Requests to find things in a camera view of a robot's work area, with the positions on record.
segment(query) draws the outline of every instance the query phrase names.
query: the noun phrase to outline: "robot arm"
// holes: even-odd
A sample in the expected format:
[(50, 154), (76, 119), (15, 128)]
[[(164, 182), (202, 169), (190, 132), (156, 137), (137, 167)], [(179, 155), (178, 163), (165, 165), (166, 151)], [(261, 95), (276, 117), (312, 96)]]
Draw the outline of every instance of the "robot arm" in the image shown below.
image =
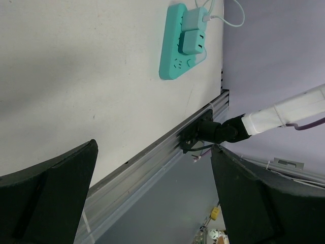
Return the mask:
[(298, 130), (308, 129), (324, 124), (325, 118), (304, 127), (290, 123), (322, 112), (325, 112), (325, 84), (266, 109), (231, 118), (222, 125), (208, 120), (202, 121), (198, 125), (196, 140), (220, 144), (224, 141), (242, 141), (276, 127), (295, 126)]
[(248, 135), (286, 127), (287, 124), (325, 112), (325, 84), (242, 117)]

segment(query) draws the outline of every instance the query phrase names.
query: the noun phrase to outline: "yellow object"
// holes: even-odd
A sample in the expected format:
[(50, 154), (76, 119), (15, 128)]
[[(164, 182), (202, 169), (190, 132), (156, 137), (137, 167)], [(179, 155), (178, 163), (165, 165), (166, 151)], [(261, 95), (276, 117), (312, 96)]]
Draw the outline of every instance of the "yellow object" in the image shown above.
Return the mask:
[(210, 218), (211, 218), (212, 220), (216, 220), (217, 217), (218, 217), (218, 215), (219, 215), (219, 212), (220, 212), (220, 209), (217, 208), (217, 207), (215, 207), (215, 208), (212, 210), (212, 212), (211, 212)]

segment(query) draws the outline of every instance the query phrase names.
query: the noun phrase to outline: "light purple wall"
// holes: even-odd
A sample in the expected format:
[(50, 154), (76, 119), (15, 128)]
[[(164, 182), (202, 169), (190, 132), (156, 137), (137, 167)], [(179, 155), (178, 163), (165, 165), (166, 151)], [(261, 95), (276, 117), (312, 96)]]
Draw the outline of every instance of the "light purple wall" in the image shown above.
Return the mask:
[[(246, 13), (241, 28), (224, 27), (224, 87), (233, 117), (249, 113), (325, 83), (324, 0), (239, 0)], [(225, 0), (225, 18), (241, 13)], [(325, 114), (300, 121), (306, 124)], [(277, 128), (227, 145), (242, 154), (300, 161), (325, 174), (325, 125), (298, 132)]]

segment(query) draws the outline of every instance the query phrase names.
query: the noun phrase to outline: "black cable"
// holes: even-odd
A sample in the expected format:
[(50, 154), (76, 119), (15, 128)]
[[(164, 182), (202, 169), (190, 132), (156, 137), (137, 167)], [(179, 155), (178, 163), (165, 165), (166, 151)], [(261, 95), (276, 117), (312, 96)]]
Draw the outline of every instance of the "black cable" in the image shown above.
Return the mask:
[(204, 149), (211, 148), (212, 146), (213, 146), (213, 144), (207, 145), (207, 146), (202, 146), (202, 147), (197, 147), (197, 148), (184, 149), (184, 151), (201, 151), (201, 150), (204, 150)]

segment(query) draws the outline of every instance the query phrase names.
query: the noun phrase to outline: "teal plug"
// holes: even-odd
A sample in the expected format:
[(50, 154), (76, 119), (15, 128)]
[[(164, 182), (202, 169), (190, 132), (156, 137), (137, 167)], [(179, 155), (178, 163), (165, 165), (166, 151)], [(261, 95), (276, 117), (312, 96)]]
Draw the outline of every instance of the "teal plug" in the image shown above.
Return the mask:
[(207, 22), (203, 22), (203, 17), (208, 14), (208, 10), (204, 7), (192, 9), (184, 12), (182, 21), (182, 32), (199, 29), (203, 32), (207, 29)]
[(183, 52), (187, 55), (199, 54), (204, 51), (205, 33), (199, 29), (185, 32)]

